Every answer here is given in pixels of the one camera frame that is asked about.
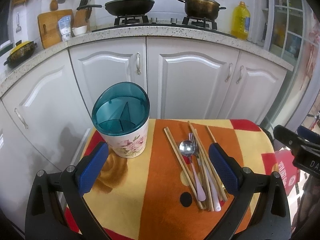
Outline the yellow cooking oil bottle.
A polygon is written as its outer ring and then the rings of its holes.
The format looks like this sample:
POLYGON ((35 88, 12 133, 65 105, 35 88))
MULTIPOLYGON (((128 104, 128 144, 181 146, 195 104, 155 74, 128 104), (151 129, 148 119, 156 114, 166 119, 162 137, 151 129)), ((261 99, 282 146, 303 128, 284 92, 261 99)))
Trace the yellow cooking oil bottle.
POLYGON ((251 15, 245 2, 240 1, 239 5, 233 10, 231 35, 246 40, 248 38, 250 20, 251 15))

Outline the speckled stone countertop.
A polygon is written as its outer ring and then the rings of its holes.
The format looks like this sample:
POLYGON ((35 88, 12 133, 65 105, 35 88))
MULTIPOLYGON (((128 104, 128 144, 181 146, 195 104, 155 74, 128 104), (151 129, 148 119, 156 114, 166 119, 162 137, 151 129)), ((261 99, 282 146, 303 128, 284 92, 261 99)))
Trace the speckled stone countertop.
POLYGON ((190 29, 177 26, 162 26, 156 25, 131 25, 124 26, 116 29, 106 29, 96 32, 86 33, 84 35, 73 37, 68 41, 57 43, 48 49, 42 50, 36 55, 32 56, 27 61, 24 61, 18 67, 13 70, 6 70, 1 73, 1 96, 3 96, 15 83, 22 78, 27 72, 37 67, 43 61, 46 61, 55 54, 74 47, 80 44, 86 44, 90 42, 109 40, 115 38, 125 37, 174 37, 174 38, 186 38, 196 41, 206 41, 211 43, 217 43, 223 46, 228 46, 238 50, 243 50, 256 56, 262 57, 268 61, 271 61, 289 71, 293 71, 293 65, 286 62, 284 59, 277 57, 269 51, 264 50, 260 46, 257 46, 249 41, 233 38, 220 33, 214 33, 205 31, 202 29, 190 29))

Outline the white cabinet door far left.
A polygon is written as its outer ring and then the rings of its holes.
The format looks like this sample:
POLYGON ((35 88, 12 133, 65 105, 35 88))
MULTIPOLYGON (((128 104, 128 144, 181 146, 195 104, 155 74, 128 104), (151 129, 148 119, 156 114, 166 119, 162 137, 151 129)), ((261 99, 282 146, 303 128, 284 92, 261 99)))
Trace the white cabinet door far left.
POLYGON ((37 171, 77 163, 91 126, 67 50, 28 71, 1 97, 1 210, 18 228, 24 229, 37 171))

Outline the white cabinet door far right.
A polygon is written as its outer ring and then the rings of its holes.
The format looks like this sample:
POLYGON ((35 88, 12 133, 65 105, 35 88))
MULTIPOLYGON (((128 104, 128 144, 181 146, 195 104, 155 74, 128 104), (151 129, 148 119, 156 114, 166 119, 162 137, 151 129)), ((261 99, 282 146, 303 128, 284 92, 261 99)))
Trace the white cabinet door far right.
POLYGON ((287 70, 240 52, 218 119, 247 119, 261 124, 283 84, 287 70))

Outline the steel spoon pink handle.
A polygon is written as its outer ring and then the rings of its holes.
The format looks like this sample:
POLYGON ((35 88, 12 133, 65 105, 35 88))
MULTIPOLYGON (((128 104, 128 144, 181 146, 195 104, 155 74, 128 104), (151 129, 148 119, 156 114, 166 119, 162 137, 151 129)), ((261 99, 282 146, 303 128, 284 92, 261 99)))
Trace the steel spoon pink handle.
POLYGON ((195 166, 193 165, 192 161, 192 156, 195 153, 196 147, 195 144, 190 141, 190 140, 184 140, 180 143, 179 145, 179 150, 181 154, 189 159, 193 174, 194 174, 194 179, 195 179, 195 184, 196 184, 196 192, 197 192, 197 199, 201 202, 206 200, 206 194, 204 192, 204 189, 200 183, 200 180, 197 176, 195 166))

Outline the wooden cutting board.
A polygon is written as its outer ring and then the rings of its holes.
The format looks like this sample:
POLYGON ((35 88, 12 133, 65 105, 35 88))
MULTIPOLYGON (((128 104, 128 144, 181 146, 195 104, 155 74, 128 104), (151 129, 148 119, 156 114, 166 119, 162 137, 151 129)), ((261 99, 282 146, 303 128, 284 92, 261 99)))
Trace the wooden cutting board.
POLYGON ((37 22, 43 49, 47 49, 61 42, 61 33, 58 27, 58 21, 63 17, 71 15, 73 22, 72 9, 50 11, 39 14, 37 22))

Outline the red package on floor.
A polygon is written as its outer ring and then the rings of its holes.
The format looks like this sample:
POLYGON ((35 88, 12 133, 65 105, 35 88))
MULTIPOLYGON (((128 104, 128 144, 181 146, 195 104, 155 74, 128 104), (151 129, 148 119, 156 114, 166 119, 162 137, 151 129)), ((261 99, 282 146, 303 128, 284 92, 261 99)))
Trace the red package on floor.
POLYGON ((287 148, 276 151, 275 156, 286 195, 289 196, 292 189, 300 180, 300 170, 293 165, 294 156, 287 148))

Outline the floral utensil holder teal lid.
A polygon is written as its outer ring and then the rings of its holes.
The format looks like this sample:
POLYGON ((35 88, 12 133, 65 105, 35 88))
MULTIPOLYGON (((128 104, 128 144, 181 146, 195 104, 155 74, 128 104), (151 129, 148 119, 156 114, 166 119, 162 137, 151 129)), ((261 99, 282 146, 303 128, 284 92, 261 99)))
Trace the floral utensil holder teal lid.
POLYGON ((136 83, 120 82, 99 96, 91 119, 108 146, 118 156, 131 159, 145 150, 149 116, 145 90, 136 83))

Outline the white cabinet door centre right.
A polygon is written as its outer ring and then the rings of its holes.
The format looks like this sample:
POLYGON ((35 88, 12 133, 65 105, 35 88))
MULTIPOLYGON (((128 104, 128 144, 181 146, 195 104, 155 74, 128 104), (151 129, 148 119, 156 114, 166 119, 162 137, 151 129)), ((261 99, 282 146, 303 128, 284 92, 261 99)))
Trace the white cabinet door centre right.
POLYGON ((186 38, 147 37, 150 117, 216 119, 239 50, 186 38))

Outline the steel fork white handle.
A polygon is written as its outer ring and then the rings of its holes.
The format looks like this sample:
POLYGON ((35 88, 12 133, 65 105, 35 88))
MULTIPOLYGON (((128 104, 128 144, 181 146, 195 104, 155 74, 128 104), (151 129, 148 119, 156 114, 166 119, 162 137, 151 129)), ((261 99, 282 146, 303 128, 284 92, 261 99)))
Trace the steel fork white handle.
MULTIPOLYGON (((193 143, 195 143, 194 136, 193 136, 192 132, 189 133, 189 139, 193 143)), ((207 175, 207 178, 208 178, 208 181, 209 181, 209 184, 210 184, 210 191, 211 191, 211 194, 212 194, 214 211, 219 212, 219 211, 221 211, 221 205, 220 205, 219 198, 218 198, 218 195, 217 195, 217 190, 215 189, 215 186, 213 184, 213 180, 210 177, 208 168, 205 166, 204 158, 202 156, 201 156, 201 159, 202 159, 202 162, 203 162, 203 165, 204 165, 204 171, 206 172, 206 175, 207 175)))

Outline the black wok with lid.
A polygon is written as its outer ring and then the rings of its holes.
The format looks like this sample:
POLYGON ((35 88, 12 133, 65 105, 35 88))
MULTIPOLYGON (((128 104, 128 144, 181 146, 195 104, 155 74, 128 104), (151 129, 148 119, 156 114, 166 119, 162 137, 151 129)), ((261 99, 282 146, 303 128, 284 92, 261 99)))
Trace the black wok with lid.
POLYGON ((77 11, 89 8, 105 8, 113 16, 142 16, 151 11, 154 0, 112 0, 101 4, 87 4, 77 7, 77 11))

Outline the hanging wooden spatula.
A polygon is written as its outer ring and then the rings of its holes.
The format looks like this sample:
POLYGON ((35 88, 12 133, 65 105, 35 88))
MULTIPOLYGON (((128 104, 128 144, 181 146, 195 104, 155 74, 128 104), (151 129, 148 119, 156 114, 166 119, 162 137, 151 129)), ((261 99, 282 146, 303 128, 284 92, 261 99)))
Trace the hanging wooden spatula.
POLYGON ((56 11, 58 9, 58 2, 57 0, 51 0, 49 5, 50 11, 56 11))

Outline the glass door white frame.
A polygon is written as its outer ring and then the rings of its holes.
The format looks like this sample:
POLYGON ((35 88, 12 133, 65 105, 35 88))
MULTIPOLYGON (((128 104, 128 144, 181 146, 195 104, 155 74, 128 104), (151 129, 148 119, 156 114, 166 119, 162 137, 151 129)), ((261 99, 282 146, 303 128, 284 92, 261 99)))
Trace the glass door white frame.
POLYGON ((289 63, 280 91, 261 123, 268 131, 294 115, 311 81, 319 49, 319 21, 306 0, 265 0, 264 48, 289 63))

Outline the white seasoning bag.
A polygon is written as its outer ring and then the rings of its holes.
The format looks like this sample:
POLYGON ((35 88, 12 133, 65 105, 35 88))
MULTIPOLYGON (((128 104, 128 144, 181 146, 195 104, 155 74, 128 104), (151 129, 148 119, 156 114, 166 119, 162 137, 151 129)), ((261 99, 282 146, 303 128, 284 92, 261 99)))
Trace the white seasoning bag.
POLYGON ((71 38, 71 15, 63 16, 58 21, 58 28, 61 34, 62 41, 67 41, 71 38))

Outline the wooden chopstick long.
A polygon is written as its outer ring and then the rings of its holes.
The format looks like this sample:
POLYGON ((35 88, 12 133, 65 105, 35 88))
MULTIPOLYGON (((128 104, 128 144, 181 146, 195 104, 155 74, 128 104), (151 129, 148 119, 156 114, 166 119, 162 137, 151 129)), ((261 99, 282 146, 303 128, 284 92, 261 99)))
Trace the wooden chopstick long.
POLYGON ((206 166, 208 167, 210 177, 213 179, 214 186, 217 189, 219 200, 222 200, 223 202, 227 202, 228 198, 227 198, 227 194, 225 193, 223 183, 222 183, 220 177, 218 176, 215 168, 213 167, 213 165, 209 159, 209 155, 208 155, 207 150, 204 148, 204 145, 203 145, 196 129, 193 127, 193 125, 190 121, 188 121, 188 125, 189 125, 191 131, 193 132, 193 134, 195 135, 195 139, 200 147, 200 152, 204 158, 204 162, 206 163, 206 166))

